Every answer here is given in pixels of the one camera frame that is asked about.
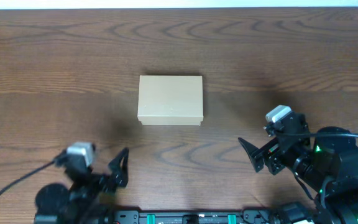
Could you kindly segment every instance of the beige box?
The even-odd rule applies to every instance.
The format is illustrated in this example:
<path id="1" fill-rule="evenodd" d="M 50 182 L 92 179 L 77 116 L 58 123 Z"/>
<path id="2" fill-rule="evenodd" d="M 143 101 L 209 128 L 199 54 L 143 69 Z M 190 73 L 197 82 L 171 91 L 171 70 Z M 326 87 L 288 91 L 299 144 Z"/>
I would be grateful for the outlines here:
<path id="1" fill-rule="evenodd" d="M 141 75 L 137 118 L 143 125 L 200 125 L 203 78 Z"/>

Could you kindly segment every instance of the table surface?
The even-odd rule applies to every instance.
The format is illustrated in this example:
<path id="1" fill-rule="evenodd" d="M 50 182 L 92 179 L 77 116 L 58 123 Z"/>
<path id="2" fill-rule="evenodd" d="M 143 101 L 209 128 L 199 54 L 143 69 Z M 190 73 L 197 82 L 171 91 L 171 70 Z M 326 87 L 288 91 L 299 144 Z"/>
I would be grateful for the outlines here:
<path id="1" fill-rule="evenodd" d="M 202 75 L 202 125 L 142 126 L 139 75 Z M 358 8 L 0 11 L 0 189 L 80 140 L 98 172 L 130 148 L 119 205 L 312 206 L 288 170 L 256 174 L 237 141 L 264 145 L 280 104 L 312 131 L 358 133 Z M 51 182 L 70 184 L 51 167 L 6 192 L 0 223 L 30 223 Z"/>

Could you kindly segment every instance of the black cable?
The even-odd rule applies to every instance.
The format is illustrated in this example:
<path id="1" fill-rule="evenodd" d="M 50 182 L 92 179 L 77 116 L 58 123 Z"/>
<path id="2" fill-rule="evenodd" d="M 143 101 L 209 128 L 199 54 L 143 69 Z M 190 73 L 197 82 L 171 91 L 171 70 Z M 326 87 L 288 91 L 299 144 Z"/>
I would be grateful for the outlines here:
<path id="1" fill-rule="evenodd" d="M 308 188 L 305 186 L 305 184 L 302 183 L 302 182 L 299 180 L 299 178 L 298 178 L 298 176 L 297 176 L 296 174 L 294 174 L 293 176 L 295 177 L 295 180 L 296 180 L 296 181 L 298 182 L 298 184 L 301 186 L 301 188 L 303 189 L 303 191 L 306 193 L 306 195 L 308 196 L 308 198 L 309 198 L 310 200 L 313 200 L 313 197 L 311 196 L 311 194 L 310 194 Z"/>
<path id="2" fill-rule="evenodd" d="M 266 220 L 266 218 L 262 215 L 262 213 L 258 210 L 258 213 L 260 215 L 260 217 L 266 222 L 268 223 L 269 221 Z"/>
<path id="3" fill-rule="evenodd" d="M 309 134 L 288 134 L 288 133 L 280 133 L 274 132 L 277 137 L 293 137 L 293 138 L 325 138 L 325 137 L 354 137 L 358 138 L 358 134 L 352 133 L 309 133 Z"/>
<path id="4" fill-rule="evenodd" d="M 15 185 L 15 184 L 19 183 L 20 181 L 22 181 L 22 180 L 24 180 L 24 179 L 26 179 L 26 178 L 28 178 L 28 177 L 30 177 L 30 176 L 32 176 L 32 175 L 34 175 L 34 174 L 40 172 L 41 170 L 47 168 L 48 166 L 50 166 L 50 165 L 52 165 L 52 164 L 54 164 L 54 163 L 55 163 L 55 161 L 49 162 L 49 163 L 43 165 L 42 167 L 36 168 L 35 170 L 29 172 L 28 174 L 22 176 L 21 178 L 19 178 L 19 179 L 13 181 L 13 182 L 10 183 L 10 184 L 8 184 L 6 187 L 4 187 L 3 189 L 0 190 L 0 196 L 1 196 L 5 191 L 9 190 L 13 185 Z"/>

